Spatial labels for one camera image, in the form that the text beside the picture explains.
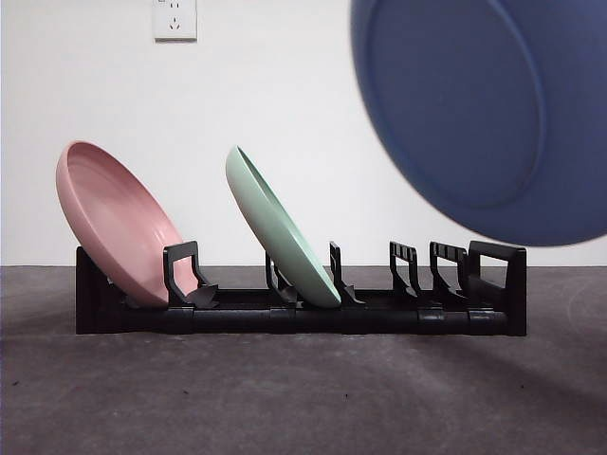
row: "blue plate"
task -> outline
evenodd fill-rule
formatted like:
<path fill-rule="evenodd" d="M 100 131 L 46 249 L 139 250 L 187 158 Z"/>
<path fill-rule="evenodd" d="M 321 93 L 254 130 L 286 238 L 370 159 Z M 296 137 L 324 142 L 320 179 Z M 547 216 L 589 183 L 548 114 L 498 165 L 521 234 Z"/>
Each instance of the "blue plate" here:
<path fill-rule="evenodd" d="M 392 160 L 463 226 L 521 245 L 607 232 L 607 1 L 354 0 Z"/>

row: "green plate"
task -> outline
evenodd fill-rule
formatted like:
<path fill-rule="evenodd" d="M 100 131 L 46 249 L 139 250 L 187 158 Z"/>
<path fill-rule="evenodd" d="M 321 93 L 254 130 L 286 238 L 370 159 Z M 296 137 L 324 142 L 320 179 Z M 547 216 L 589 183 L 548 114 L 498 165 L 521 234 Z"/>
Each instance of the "green plate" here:
<path fill-rule="evenodd" d="M 240 147 L 231 149 L 226 177 L 238 208 L 267 254 L 306 301 L 341 304 L 338 290 L 272 189 Z"/>

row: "concrete floor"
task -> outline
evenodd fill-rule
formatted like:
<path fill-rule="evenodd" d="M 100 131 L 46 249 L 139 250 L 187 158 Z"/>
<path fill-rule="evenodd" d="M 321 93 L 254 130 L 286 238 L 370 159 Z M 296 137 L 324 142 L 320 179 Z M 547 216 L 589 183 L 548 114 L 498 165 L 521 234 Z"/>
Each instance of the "concrete floor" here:
<path fill-rule="evenodd" d="M 3 454 L 607 453 L 607 268 L 529 269 L 526 338 L 75 336 L 72 268 L 1 273 Z"/>

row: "electrical outlet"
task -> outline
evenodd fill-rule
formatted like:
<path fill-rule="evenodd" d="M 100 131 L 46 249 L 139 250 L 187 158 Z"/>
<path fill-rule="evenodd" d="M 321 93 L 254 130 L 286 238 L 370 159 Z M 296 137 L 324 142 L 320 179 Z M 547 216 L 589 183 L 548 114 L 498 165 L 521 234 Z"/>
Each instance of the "electrical outlet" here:
<path fill-rule="evenodd" d="M 196 0 L 153 0 L 156 41 L 196 41 Z"/>

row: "black plastic rack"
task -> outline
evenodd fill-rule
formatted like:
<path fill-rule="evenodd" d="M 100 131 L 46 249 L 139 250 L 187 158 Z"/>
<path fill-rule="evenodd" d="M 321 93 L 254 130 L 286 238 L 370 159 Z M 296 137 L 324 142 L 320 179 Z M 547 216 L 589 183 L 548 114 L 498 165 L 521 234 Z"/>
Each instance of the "black plastic rack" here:
<path fill-rule="evenodd" d="M 222 289 L 200 271 L 196 242 L 164 248 L 166 309 L 138 308 L 112 284 L 79 246 L 76 266 L 78 334 L 122 332 L 340 333 L 526 335 L 526 251 L 521 247 L 470 242 L 469 250 L 430 243 L 432 289 L 417 278 L 415 248 L 390 243 L 392 289 L 356 289 L 343 282 L 340 248 L 330 244 L 331 271 L 341 306 L 313 306 L 299 295 L 266 255 L 264 289 Z M 481 256 L 507 262 L 506 284 L 481 278 Z M 174 279 L 175 261 L 190 258 L 198 288 L 184 295 Z M 459 289 L 441 277 L 438 258 L 457 264 Z M 403 277 L 396 261 L 408 263 Z"/>

